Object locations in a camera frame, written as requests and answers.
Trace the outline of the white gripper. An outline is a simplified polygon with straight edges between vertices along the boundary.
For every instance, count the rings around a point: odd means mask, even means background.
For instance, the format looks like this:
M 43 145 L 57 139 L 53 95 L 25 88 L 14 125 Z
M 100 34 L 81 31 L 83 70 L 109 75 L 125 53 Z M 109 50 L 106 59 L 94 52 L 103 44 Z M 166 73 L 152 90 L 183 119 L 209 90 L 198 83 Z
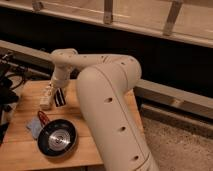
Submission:
M 50 84 L 53 88 L 60 88 L 57 89 L 54 95 L 56 107 L 64 106 L 66 104 L 64 93 L 61 88 L 65 88 L 68 85 L 70 79 L 70 72 L 71 70 L 67 67 L 54 68 Z

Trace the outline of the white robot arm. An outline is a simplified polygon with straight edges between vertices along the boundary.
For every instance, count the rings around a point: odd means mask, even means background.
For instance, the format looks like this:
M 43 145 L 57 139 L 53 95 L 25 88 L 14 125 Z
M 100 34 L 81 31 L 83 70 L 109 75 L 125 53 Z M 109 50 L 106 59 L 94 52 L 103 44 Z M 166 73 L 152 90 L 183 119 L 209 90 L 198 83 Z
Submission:
M 78 102 L 106 171 L 159 171 L 124 99 L 140 80 L 139 62 L 129 55 L 79 54 L 74 49 L 57 49 L 51 59 L 55 87 L 67 85 L 72 68 L 80 70 Z

